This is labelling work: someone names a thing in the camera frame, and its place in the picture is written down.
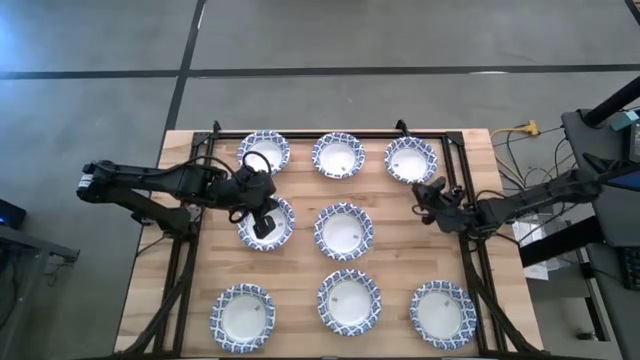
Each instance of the black robotic arm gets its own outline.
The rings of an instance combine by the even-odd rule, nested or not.
[[[133,212],[131,216],[136,221],[153,220],[174,237],[190,231],[191,212],[186,207],[166,208],[134,190],[168,193],[186,204],[227,210],[232,223],[251,214],[258,238],[273,231],[275,224],[267,213],[277,208],[278,203],[270,197],[276,191],[271,176],[247,165],[234,172],[224,163],[227,171],[197,164],[200,158],[220,162],[201,156],[169,169],[119,165],[107,160],[93,162],[83,167],[84,175],[76,193],[86,202],[125,207]]]

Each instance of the black metal frame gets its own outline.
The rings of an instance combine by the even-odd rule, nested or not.
[[[460,167],[464,181],[464,187],[467,192],[467,200],[475,203],[475,191],[471,179],[471,170],[467,159],[466,148],[464,144],[463,133],[460,131],[414,131],[409,132],[404,121],[398,120],[393,131],[351,131],[350,133],[358,138],[363,139],[393,139],[399,136],[415,136],[422,139],[438,140],[443,148],[444,165],[450,186],[458,184],[451,146],[456,146],[458,150]],[[219,123],[214,123],[212,132],[195,132],[193,134],[191,152],[189,157],[201,155],[204,148],[205,155],[212,156],[215,142],[217,140],[238,140],[243,139],[250,134],[249,131],[225,131],[220,132]],[[316,139],[319,136],[317,131],[291,131],[285,132],[288,139]],[[93,358],[97,359],[174,359],[181,358],[182,342],[184,339],[184,331],[189,308],[189,297],[191,293],[191,283],[195,270],[195,259],[198,248],[198,237],[200,234],[201,217],[196,219],[195,231],[184,238],[174,239],[169,257],[169,267],[165,279],[165,290],[162,297],[162,303],[158,312],[153,316],[145,330],[140,334],[133,345],[124,350],[107,357]],[[467,282],[467,290],[472,301],[476,305],[478,315],[478,324],[476,328],[476,340],[480,357],[493,358],[513,358],[513,359],[577,359],[552,356],[545,352],[539,351],[529,345],[517,329],[508,320],[506,314],[500,309],[496,300],[496,290],[491,275],[491,264],[485,243],[479,241],[476,243],[481,275],[478,275],[469,248],[469,242],[472,239],[465,235],[459,236],[460,252],[462,263]],[[187,258],[182,273],[176,280],[178,272],[178,262],[182,254],[182,244],[188,244]],[[480,308],[480,299],[483,299],[491,312],[491,323],[496,342],[497,350],[489,349],[487,343],[487,335],[484,331],[483,318]],[[167,331],[167,318],[171,309],[180,299],[176,330],[171,349],[165,349],[165,337]],[[509,352],[505,333],[510,334],[510,339],[514,344],[517,353]],[[155,339],[151,352],[145,352],[151,340]]]

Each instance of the robotic arm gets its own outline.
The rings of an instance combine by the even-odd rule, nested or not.
[[[487,238],[505,222],[560,202],[587,203],[601,191],[600,182],[591,174],[573,170],[549,182],[534,186],[512,196],[478,200],[476,204],[460,206],[465,192],[460,186],[443,191],[445,179],[431,185],[414,184],[413,195],[424,211],[425,225],[436,222],[445,233],[456,232],[471,238]]]
[[[220,162],[228,170],[196,164],[200,158]],[[192,214],[186,207],[169,209],[143,196],[136,190],[168,193],[188,204],[227,210],[229,221],[238,223],[251,214],[253,230],[262,239],[273,229],[273,218],[267,213],[278,207],[270,196],[276,188],[265,171],[255,171],[242,165],[232,171],[228,165],[213,157],[196,157],[169,169],[156,169],[114,164],[102,160],[86,164],[76,193],[89,203],[115,203],[131,210],[131,217],[144,223],[156,221],[160,228],[173,236],[190,231]]]

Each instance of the yellow cable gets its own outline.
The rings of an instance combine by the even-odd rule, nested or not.
[[[499,133],[503,133],[503,132],[512,132],[512,131],[518,131],[518,132],[525,132],[523,129],[521,128],[503,128],[503,129],[496,129],[493,130],[491,132],[491,139],[493,141],[493,136]],[[498,163],[500,163],[500,165],[504,166],[507,170],[509,170],[509,172],[511,172],[513,174],[513,176],[520,182],[520,184],[522,186],[524,186],[524,179],[522,177],[520,177],[520,175],[518,175],[518,172],[515,171],[514,169],[512,169],[509,165],[507,165],[502,159],[500,159],[500,157],[498,156],[498,154],[494,154],[496,157],[496,160],[498,161]]]

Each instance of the white bowl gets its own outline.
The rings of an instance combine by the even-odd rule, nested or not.
[[[413,294],[409,315],[422,339],[441,350],[457,349],[471,341],[477,323],[469,295],[445,280],[420,286]]]
[[[253,230],[256,221],[249,213],[240,223],[238,223],[238,236],[245,245],[260,251],[271,251],[282,246],[293,233],[295,225],[295,214],[289,203],[277,196],[272,199],[278,202],[278,207],[269,211],[267,215],[273,218],[276,227],[264,239],[258,239]]]
[[[355,175],[364,164],[364,147],[347,133],[322,136],[311,151],[313,166],[324,176],[345,179]]]
[[[380,310],[380,289],[362,271],[338,270],[318,289],[318,313],[336,334],[357,336],[366,333],[378,322]]]
[[[391,176],[406,184],[423,183],[438,169],[433,147],[405,136],[393,140],[384,151],[384,165]]]
[[[248,151],[255,151],[269,161],[271,175],[277,174],[289,163],[290,149],[287,140],[273,130],[260,130],[242,140],[236,153],[236,158],[242,165],[243,158]],[[268,171],[265,161],[257,156],[249,154],[246,158],[247,165],[257,171]]]
[[[373,223],[364,210],[353,204],[333,204],[318,215],[313,224],[313,238],[328,257],[353,260],[373,244]]]
[[[218,297],[211,309],[209,330],[221,348],[245,354],[264,344],[275,320],[276,309],[265,289],[236,284]]]

